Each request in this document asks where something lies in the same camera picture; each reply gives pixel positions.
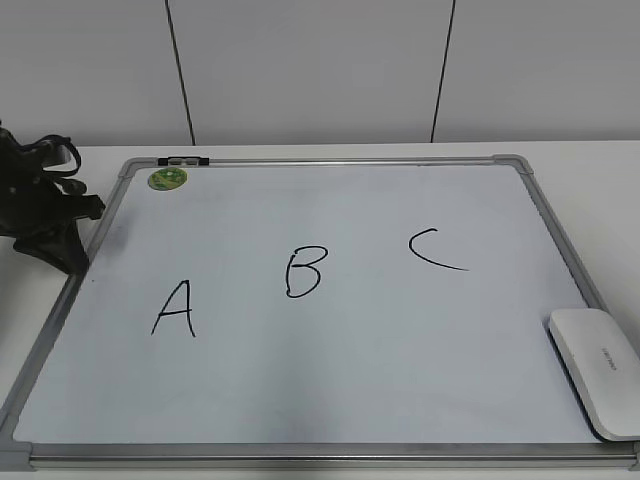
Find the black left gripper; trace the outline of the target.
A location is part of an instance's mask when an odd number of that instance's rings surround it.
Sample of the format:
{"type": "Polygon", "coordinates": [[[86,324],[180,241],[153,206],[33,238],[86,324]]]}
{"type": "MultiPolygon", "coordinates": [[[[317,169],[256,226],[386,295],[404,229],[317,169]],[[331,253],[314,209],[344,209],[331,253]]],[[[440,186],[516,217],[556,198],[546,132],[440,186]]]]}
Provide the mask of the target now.
{"type": "Polygon", "coordinates": [[[98,195],[63,194],[64,178],[45,170],[64,159],[63,144],[64,138],[56,134],[22,144],[1,129],[1,234],[19,238],[15,251],[67,275],[80,275],[87,271],[89,258],[77,225],[65,222],[98,220],[106,206],[98,195]]]}

